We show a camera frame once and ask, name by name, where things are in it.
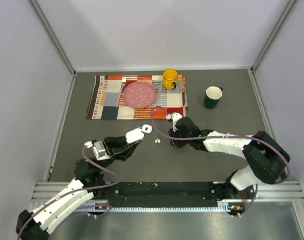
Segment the white oval charging case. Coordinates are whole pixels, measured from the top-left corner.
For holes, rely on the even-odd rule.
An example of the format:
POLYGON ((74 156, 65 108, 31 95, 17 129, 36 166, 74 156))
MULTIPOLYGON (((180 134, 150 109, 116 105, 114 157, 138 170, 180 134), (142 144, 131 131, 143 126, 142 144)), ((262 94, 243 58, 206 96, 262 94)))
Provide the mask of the white oval charging case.
POLYGON ((131 144, 136 141, 141 141, 144 138, 144 133, 142 132, 141 128, 135 128, 134 130, 127 132, 125 138, 126 142, 131 144))

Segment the dark green white mug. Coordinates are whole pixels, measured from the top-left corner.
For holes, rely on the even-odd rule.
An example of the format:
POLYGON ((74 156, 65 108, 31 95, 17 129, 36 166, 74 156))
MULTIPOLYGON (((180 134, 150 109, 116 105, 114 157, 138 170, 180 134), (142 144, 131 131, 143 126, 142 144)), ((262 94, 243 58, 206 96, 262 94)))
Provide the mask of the dark green white mug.
POLYGON ((204 97, 204 106, 207 109, 215 108, 223 95, 223 88, 217 86, 210 86, 206 89, 204 97))

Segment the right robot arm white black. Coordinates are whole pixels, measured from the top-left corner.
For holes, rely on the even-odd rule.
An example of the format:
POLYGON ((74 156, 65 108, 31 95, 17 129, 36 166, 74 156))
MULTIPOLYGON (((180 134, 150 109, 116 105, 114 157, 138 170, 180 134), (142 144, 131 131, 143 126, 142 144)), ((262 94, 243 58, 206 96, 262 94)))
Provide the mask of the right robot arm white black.
POLYGON ((172 123, 168 134, 174 148, 190 145, 195 150, 224 153, 247 161, 245 168, 234 171, 224 184, 213 190, 221 199, 236 198, 244 189, 258 183, 276 183, 290 161, 288 153, 264 131, 236 138, 211 129, 200 130, 189 117, 176 112, 166 118, 172 123))

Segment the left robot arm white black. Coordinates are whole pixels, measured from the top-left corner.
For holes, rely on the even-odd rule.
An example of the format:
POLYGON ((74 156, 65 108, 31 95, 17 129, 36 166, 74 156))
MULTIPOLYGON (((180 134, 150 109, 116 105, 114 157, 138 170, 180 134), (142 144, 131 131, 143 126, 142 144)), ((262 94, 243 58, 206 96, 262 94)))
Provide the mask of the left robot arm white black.
POLYGON ((105 189, 120 181, 105 183, 102 172, 116 173, 107 166, 114 161, 126 161, 142 142, 143 133, 120 137, 106 137, 101 141, 84 143, 83 158, 75 165, 75 177, 58 194, 42 206, 19 214, 16 232, 19 240, 47 240, 49 235, 72 212, 85 202, 104 195, 105 189))

